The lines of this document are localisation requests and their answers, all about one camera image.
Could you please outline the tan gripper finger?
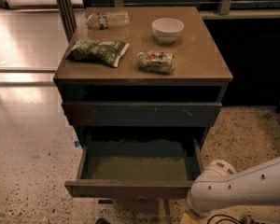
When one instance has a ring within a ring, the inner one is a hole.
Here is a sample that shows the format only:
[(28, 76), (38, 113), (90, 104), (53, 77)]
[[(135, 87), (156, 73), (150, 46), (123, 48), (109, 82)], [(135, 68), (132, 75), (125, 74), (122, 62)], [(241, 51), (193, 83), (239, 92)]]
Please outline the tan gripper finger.
[(179, 224), (198, 224), (198, 218), (189, 212), (184, 212), (180, 218)]

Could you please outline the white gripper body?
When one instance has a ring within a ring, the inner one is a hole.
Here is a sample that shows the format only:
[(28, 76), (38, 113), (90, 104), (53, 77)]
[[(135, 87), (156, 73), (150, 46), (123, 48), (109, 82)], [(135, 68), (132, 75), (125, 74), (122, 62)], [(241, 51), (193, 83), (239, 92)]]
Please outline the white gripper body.
[(203, 206), (204, 203), (186, 200), (186, 204), (187, 210), (194, 218), (205, 218), (211, 213), (207, 207)]

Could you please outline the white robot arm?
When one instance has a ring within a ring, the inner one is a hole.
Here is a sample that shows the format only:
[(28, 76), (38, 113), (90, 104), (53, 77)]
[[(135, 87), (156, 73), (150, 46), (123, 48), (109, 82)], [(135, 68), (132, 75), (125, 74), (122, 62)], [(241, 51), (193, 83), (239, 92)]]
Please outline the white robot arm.
[(242, 172), (213, 160), (194, 180), (186, 201), (180, 224), (198, 224), (214, 210), (237, 205), (280, 206), (280, 157)]

